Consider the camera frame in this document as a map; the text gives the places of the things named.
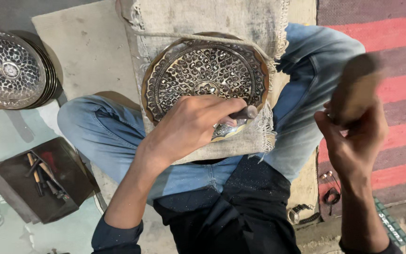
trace red striped rug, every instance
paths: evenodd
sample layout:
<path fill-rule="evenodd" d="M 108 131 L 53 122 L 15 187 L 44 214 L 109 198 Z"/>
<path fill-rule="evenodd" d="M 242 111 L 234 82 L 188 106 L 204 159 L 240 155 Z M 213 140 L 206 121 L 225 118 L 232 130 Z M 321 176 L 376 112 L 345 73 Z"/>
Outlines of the red striped rug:
<path fill-rule="evenodd" d="M 384 204 L 406 202 L 406 1 L 320 0 L 318 25 L 341 31 L 363 43 L 382 60 L 385 79 L 378 89 L 383 100 L 389 135 L 372 172 L 374 195 Z M 318 154 L 318 176 L 332 170 L 327 144 Z M 334 180 L 319 181 L 319 205 L 324 220 L 341 215 L 341 202 L 331 209 L 324 194 Z"/>

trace person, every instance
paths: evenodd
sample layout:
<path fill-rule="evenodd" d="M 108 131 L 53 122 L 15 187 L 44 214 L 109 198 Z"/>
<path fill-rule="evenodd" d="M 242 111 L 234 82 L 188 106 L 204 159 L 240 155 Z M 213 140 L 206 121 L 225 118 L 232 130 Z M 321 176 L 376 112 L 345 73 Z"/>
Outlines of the person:
<path fill-rule="evenodd" d="M 289 24 L 278 71 L 290 81 L 273 108 L 275 148 L 212 164 L 171 165 L 211 141 L 216 123 L 246 106 L 242 99 L 183 96 L 145 135 L 140 112 L 100 96 L 66 103 L 64 135 L 120 185 L 92 239 L 94 253 L 141 253 L 145 204 L 170 225 L 179 253 L 300 253 L 286 218 L 290 184 L 322 139 L 342 188 L 341 248 L 400 253 L 375 210 L 370 177 L 387 124 L 377 99 L 347 136 L 331 123 L 330 96 L 343 65 L 364 53 L 347 35 Z"/>

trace person's right hand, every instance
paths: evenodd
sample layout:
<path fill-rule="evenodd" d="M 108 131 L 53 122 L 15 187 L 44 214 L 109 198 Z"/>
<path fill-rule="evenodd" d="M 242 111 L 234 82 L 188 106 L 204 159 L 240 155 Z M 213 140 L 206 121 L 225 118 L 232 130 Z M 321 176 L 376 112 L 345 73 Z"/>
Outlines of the person's right hand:
<path fill-rule="evenodd" d="M 243 99 L 216 95 L 182 96 L 140 143 L 136 157 L 145 156 L 164 170 L 171 163 L 211 142 L 216 123 L 235 127 L 228 115 L 247 106 Z"/>
<path fill-rule="evenodd" d="M 316 112 L 314 119 L 327 141 L 330 162 L 341 182 L 369 184 L 372 167 L 388 133 L 381 101 L 376 98 L 345 137 L 340 133 L 341 127 L 334 125 L 326 113 Z"/>

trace engraved bowl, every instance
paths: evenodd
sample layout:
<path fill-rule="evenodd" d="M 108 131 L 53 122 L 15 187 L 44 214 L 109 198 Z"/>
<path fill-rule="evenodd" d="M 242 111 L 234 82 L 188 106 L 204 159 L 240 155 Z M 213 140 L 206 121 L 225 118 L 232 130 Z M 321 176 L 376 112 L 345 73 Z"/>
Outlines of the engraved bowl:
<path fill-rule="evenodd" d="M 0 32 L 0 108 L 32 105 L 45 85 L 45 67 L 37 52 L 23 39 Z"/>
<path fill-rule="evenodd" d="M 197 35 L 240 40 L 218 32 Z M 142 104 L 156 125 L 184 95 L 242 98 L 259 111 L 266 101 L 268 88 L 266 63 L 253 47 L 182 38 L 151 62 L 142 83 Z M 238 119 L 237 127 L 218 125 L 212 142 L 238 133 L 251 121 Z"/>

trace hammer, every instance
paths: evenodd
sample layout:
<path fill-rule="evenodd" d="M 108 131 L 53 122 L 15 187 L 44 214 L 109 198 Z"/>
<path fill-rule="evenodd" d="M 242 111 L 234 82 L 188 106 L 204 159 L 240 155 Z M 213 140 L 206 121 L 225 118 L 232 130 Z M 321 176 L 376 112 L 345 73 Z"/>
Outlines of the hammer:
<path fill-rule="evenodd" d="M 330 117 L 333 123 L 350 128 L 374 103 L 380 83 L 379 61 L 370 53 L 347 61 L 332 94 Z"/>

